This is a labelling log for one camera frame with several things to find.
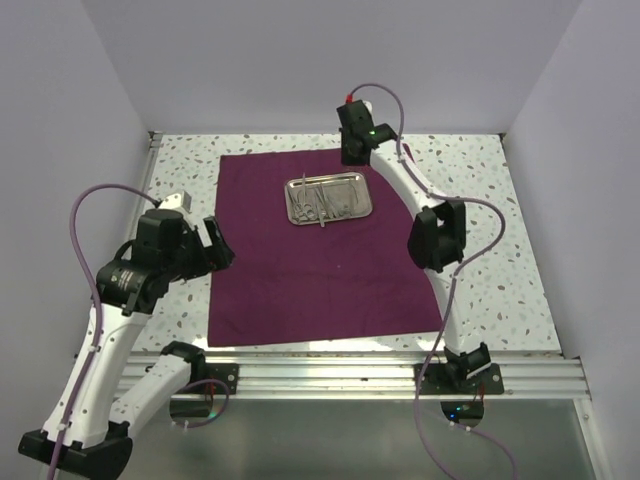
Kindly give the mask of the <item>steel ring-handled scissors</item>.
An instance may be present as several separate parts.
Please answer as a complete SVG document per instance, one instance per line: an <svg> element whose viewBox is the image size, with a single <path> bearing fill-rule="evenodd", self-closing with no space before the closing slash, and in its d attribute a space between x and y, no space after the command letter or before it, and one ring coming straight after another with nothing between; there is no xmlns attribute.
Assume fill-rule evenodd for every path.
<svg viewBox="0 0 640 480"><path fill-rule="evenodd" d="M311 221L314 218L314 211L307 200L306 175L301 179L301 191L299 192L294 207L296 218L301 221Z"/></svg>

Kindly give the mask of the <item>purple surgical cloth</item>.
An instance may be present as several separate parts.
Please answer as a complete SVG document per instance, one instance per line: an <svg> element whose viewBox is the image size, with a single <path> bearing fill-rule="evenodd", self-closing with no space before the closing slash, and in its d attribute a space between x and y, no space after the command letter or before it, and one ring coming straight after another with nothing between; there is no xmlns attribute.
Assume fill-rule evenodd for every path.
<svg viewBox="0 0 640 480"><path fill-rule="evenodd" d="M207 340L238 347L385 335L440 328L427 276L411 261L411 218L375 171L364 177L370 215L297 226L285 184L342 171L337 150L226 155L215 217L235 258L213 274Z"/></svg>

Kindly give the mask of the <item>steel forceps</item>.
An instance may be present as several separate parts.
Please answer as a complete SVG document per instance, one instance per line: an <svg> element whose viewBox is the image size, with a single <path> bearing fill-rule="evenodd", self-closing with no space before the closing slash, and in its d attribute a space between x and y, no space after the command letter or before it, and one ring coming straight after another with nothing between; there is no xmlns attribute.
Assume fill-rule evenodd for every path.
<svg viewBox="0 0 640 480"><path fill-rule="evenodd" d="M322 228L325 227L325 216L326 216L326 206L325 206L325 197L322 189L322 185L318 184L315 187L316 194L316 210L319 224Z"/></svg>

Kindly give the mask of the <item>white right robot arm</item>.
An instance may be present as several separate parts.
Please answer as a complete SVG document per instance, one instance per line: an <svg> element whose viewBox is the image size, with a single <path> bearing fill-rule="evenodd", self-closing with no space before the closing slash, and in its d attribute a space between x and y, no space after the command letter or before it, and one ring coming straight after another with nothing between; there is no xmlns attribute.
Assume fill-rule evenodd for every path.
<svg viewBox="0 0 640 480"><path fill-rule="evenodd" d="M491 359L477 335L463 333L467 318L452 289L453 268L464 259L466 207L428 187L408 146L399 141L392 127L374 122L370 103L348 96L337 114L342 164L371 167L413 218L407 249L416 267L429 278L441 314L445 379L454 391L468 392L480 382Z"/></svg>

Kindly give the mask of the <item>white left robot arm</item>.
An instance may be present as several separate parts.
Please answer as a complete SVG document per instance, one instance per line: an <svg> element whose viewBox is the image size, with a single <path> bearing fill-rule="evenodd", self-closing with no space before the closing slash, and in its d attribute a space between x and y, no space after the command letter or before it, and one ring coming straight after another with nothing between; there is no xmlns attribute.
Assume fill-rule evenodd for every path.
<svg viewBox="0 0 640 480"><path fill-rule="evenodd" d="M45 424L23 434L19 454L52 473L116 479L134 438L173 394L231 395L224 381L209 374L203 350L179 341L166 345L150 371L116 395L132 347L170 284L231 266L235 255L215 217L204 225L209 246L178 210L155 208L139 218L134 238L97 274L97 302L64 393Z"/></svg>

